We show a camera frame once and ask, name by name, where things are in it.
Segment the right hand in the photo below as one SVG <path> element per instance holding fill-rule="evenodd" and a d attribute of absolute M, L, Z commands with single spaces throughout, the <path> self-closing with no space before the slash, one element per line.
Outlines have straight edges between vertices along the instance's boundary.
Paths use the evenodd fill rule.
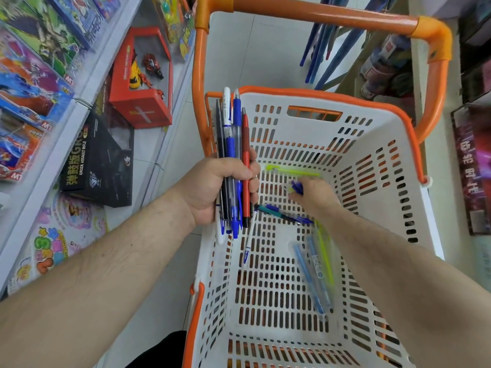
<path fill-rule="evenodd" d="M 288 197 L 300 204 L 309 216 L 320 219 L 332 210 L 341 208 L 338 197 L 325 180 L 303 177 L 298 181 L 304 186 L 304 195 L 292 192 Z"/>

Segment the black toy box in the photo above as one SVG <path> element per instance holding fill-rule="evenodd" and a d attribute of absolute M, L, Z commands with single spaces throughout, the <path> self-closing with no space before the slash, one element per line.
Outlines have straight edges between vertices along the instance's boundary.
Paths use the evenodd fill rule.
<path fill-rule="evenodd" d="M 133 151 L 122 149 L 91 111 L 60 176 L 60 190 L 118 208 L 132 204 Z"/>

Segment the red toy box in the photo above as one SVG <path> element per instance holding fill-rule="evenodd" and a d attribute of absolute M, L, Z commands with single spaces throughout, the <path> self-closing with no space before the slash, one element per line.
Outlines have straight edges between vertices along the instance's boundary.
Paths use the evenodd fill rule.
<path fill-rule="evenodd" d="M 109 102 L 135 129 L 172 124 L 172 61 L 158 27 L 128 31 L 114 61 Z"/>
<path fill-rule="evenodd" d="M 460 176 L 471 235 L 491 235 L 491 107 L 452 112 Z"/>

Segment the floor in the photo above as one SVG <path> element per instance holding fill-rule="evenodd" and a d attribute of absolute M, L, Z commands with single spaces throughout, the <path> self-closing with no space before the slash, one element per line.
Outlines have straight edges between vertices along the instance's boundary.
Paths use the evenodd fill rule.
<path fill-rule="evenodd" d="M 350 0 L 362 9 L 368 0 Z M 245 85 L 275 88 L 307 87 L 308 67 L 300 67 L 311 24 L 243 13 L 216 13 L 210 25 L 205 69 L 205 91 Z M 336 51 L 346 35 L 337 39 Z M 345 73 L 361 49 L 362 37 L 333 77 Z M 319 72 L 323 72 L 324 62 Z M 169 161 L 159 192 L 165 192 L 203 157 L 194 117 L 191 91 L 184 103 Z M 189 286 L 194 280 L 201 229 L 189 234 L 154 289 L 114 342 L 98 368 L 122 368 L 167 334 L 187 329 Z"/>

